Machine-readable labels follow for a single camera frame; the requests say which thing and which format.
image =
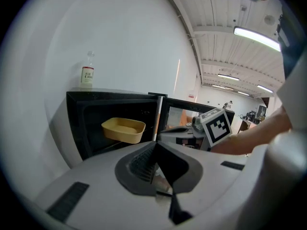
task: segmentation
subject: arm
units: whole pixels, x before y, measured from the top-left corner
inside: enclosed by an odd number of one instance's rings
[[[291,129],[291,123],[283,107],[252,129],[232,135],[213,147],[212,152],[224,154],[251,153],[255,146],[268,144],[276,135]]]

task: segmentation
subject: ceiling light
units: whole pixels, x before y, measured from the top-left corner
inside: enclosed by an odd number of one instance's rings
[[[222,78],[227,78],[227,79],[232,79],[232,80],[237,80],[239,81],[240,79],[239,78],[235,78],[235,77],[231,77],[231,76],[227,76],[227,75],[223,75],[223,74],[217,74],[219,77],[222,77]]]
[[[273,39],[270,39],[269,37],[267,37],[265,35],[256,33],[254,31],[236,26],[235,30],[234,30],[234,34],[255,40],[255,41],[262,43],[266,46],[269,46],[269,47],[271,47],[271,48],[273,48],[273,49],[275,49],[279,52],[281,51],[278,42],[274,41]]]
[[[215,87],[215,88],[221,88],[221,89],[225,89],[225,87],[222,87],[222,86],[217,86],[217,85],[212,85],[212,87]]]
[[[266,90],[267,92],[273,93],[272,90],[269,90],[269,89],[267,89],[266,87],[263,87],[263,86],[261,86],[261,85],[257,85],[257,87],[259,87],[259,88],[261,88],[261,89],[263,89],[263,90]]]
[[[240,94],[244,94],[244,95],[247,95],[247,96],[249,96],[249,94],[245,94],[245,93],[243,93],[243,92],[240,92],[240,91],[238,91],[238,93],[240,93]]]

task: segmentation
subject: person in background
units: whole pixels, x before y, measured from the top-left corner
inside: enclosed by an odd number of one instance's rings
[[[297,18],[285,4],[283,4],[283,14],[280,17],[277,33],[283,56],[284,74],[287,79],[306,46],[307,37]],[[276,135],[289,131],[291,128],[289,117],[284,107],[281,106],[253,129],[232,135],[224,142],[217,144],[213,147],[212,152],[233,155],[251,153],[256,146],[270,143]]]
[[[223,109],[229,109],[230,110],[231,109],[231,104],[232,104],[232,101],[225,103],[223,105]]]

